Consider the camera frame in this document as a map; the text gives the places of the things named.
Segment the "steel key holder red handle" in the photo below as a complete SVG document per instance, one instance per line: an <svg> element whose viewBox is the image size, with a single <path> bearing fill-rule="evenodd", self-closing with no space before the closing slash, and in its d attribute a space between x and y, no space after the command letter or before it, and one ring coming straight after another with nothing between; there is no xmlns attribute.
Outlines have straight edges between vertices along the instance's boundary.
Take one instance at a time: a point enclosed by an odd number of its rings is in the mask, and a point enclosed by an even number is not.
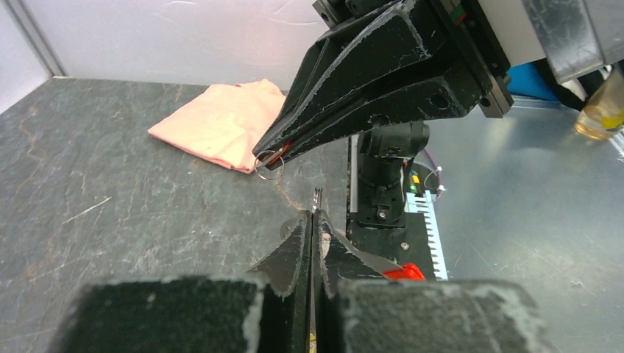
<svg viewBox="0 0 624 353"><path fill-rule="evenodd" d="M322 206L322 188L315 188L313 195L313 211L317 208L320 209ZM294 228L296 223L295 218L289 219L285 221L280 228L280 237L281 239L285 239L288 233ZM396 260L388 260L385 257L380 257L374 254L370 254L367 252L363 252L353 246L353 244L345 238L347 243L347 248L354 252L360 259L362 259L369 267L372 267L377 272L383 274L384 276L387 274L391 274L394 279L415 279L415 280L425 280L425 275L414 265L399 265ZM316 336L316 324L314 323L315 314L314 308L311 308L311 325L310 325L310 335L309 335L309 350L308 352L314 353L317 352L317 336Z"/></svg>

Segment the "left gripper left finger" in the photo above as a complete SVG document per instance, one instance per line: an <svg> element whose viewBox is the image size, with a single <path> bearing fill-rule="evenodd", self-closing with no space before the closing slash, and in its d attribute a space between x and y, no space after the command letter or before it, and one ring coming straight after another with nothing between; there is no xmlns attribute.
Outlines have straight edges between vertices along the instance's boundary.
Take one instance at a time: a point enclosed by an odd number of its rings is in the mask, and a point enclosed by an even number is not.
<svg viewBox="0 0 624 353"><path fill-rule="evenodd" d="M306 352L312 215L240 274L109 278L83 286L50 352Z"/></svg>

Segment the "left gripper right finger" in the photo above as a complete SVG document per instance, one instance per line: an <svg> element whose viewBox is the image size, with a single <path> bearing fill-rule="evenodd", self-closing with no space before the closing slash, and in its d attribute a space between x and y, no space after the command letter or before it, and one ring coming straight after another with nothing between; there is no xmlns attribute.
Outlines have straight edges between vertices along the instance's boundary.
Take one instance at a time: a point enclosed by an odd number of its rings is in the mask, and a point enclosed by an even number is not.
<svg viewBox="0 0 624 353"><path fill-rule="evenodd" d="M536 302L500 280L391 280L313 214L319 352L554 352Z"/></svg>

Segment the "red key tag with ring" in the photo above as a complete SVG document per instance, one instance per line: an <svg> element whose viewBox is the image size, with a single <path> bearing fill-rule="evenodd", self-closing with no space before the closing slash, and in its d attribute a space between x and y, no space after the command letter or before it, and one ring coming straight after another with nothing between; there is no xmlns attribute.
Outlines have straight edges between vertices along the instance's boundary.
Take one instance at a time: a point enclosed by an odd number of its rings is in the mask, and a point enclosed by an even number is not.
<svg viewBox="0 0 624 353"><path fill-rule="evenodd" d="M265 168L265 167L268 168L270 165L275 164L277 161L280 161L282 163L282 167L284 167L286 162L283 159L283 155L289 150L291 145L292 145L292 142L287 142L284 146L278 149L275 149L275 150L267 149L267 150L261 151L255 157L253 171L256 173L256 175L260 177L262 180L266 180L266 181L279 179L283 175L283 171L281 171L275 177L268 177L268 176L264 176L260 172L260 169Z"/></svg>

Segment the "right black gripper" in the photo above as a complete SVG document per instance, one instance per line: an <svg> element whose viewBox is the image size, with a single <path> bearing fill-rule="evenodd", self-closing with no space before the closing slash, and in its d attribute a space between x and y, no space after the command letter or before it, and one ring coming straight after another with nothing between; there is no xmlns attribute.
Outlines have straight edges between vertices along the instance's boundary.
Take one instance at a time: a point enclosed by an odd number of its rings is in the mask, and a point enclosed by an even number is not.
<svg viewBox="0 0 624 353"><path fill-rule="evenodd" d="M315 1L327 25L252 150L287 163L318 146L414 121L509 112L510 62L478 1Z"/></svg>

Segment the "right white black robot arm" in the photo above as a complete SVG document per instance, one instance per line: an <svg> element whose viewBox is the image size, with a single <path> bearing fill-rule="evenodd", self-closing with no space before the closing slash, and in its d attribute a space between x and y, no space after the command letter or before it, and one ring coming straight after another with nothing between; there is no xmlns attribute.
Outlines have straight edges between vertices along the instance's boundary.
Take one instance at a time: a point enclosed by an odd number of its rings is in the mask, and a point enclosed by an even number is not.
<svg viewBox="0 0 624 353"><path fill-rule="evenodd" d="M306 52L255 145L275 169L355 138L350 210L364 227L405 226L405 197L428 121L511 108L510 63L478 1L315 1L328 30Z"/></svg>

